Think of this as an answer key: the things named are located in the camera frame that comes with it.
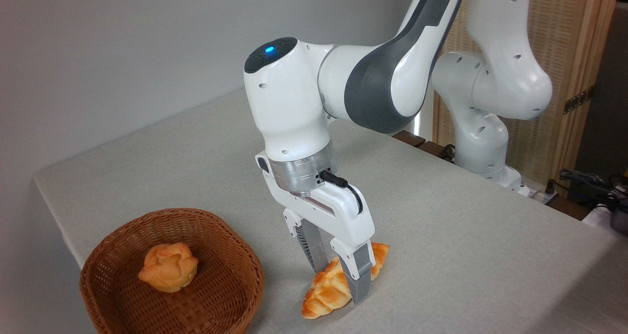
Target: metal hinge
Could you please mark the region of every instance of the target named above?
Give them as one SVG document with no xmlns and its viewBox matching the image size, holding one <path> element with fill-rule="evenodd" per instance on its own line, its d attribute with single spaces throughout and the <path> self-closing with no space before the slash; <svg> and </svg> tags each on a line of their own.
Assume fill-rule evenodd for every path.
<svg viewBox="0 0 628 334">
<path fill-rule="evenodd" d="M 570 113 L 571 111 L 575 110 L 576 108 L 578 108 L 578 106 L 583 106 L 585 102 L 587 102 L 593 97 L 594 91 L 595 91 L 595 85 L 592 85 L 587 90 L 565 101 L 565 109 L 563 110 L 563 115 L 567 115 L 567 113 Z"/>
</svg>

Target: brown woven basket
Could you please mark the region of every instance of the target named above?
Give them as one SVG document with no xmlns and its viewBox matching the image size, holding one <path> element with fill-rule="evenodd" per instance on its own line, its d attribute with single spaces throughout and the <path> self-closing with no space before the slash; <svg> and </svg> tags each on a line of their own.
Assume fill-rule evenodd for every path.
<svg viewBox="0 0 628 334">
<path fill-rule="evenodd" d="M 186 243 L 198 258 L 194 280 L 159 292 L 137 278 L 148 250 Z M 218 216 L 164 209 L 113 231 L 83 267 L 80 291 L 100 334 L 244 333 L 260 307 L 264 276 L 249 245 Z"/>
</svg>

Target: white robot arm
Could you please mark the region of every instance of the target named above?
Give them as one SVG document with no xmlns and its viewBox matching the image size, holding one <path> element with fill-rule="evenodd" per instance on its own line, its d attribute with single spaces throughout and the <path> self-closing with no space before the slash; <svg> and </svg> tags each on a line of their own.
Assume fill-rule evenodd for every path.
<svg viewBox="0 0 628 334">
<path fill-rule="evenodd" d="M 508 131 L 497 115 L 535 119 L 551 99 L 528 41 L 528 7 L 529 0 L 469 0 L 467 31 L 483 54 L 449 52 L 432 76 L 453 118 L 455 164 L 523 195 L 521 175 L 505 165 Z"/>
<path fill-rule="evenodd" d="M 368 294 L 375 227 L 364 196 L 338 178 L 333 119 L 392 133 L 424 100 L 433 64 L 461 0 L 413 0 L 397 35 L 379 46 L 310 44 L 283 37 L 253 51 L 244 84 L 265 151 L 256 156 L 314 271 L 327 266 L 319 228 L 334 239 L 352 300 Z"/>
</svg>

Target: bread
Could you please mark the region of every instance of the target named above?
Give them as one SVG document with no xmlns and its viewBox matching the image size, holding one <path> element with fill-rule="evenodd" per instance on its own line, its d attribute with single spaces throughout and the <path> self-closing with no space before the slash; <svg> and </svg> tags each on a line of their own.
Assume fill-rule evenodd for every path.
<svg viewBox="0 0 628 334">
<path fill-rule="evenodd" d="M 373 242 L 373 255 L 375 265 L 370 268 L 370 280 L 373 281 L 379 275 L 384 262 L 389 245 L 377 244 Z M 308 320 L 316 319 L 325 314 L 330 314 L 333 310 L 341 308 L 351 300 L 351 292 L 347 279 L 342 271 L 342 265 L 338 257 L 314 276 L 311 289 L 305 294 L 305 300 L 301 307 L 301 316 Z"/>
<path fill-rule="evenodd" d="M 198 259 L 187 245 L 160 244 L 148 251 L 138 277 L 159 291 L 177 292 L 190 284 L 197 265 Z"/>
</svg>

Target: gray tabletop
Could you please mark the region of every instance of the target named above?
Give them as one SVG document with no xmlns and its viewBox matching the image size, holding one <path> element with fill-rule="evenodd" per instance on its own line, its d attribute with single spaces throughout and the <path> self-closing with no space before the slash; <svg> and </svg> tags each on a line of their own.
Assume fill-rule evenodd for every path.
<svg viewBox="0 0 628 334">
<path fill-rule="evenodd" d="M 35 180 L 80 265 L 149 211 L 223 218 L 264 267 L 251 333 L 628 332 L 625 242 L 386 135 L 334 122 L 332 139 L 339 175 L 372 212 L 372 240 L 391 249 L 362 304 L 313 321 L 300 309 L 314 274 L 254 163 L 264 144 L 243 90 Z"/>
</svg>

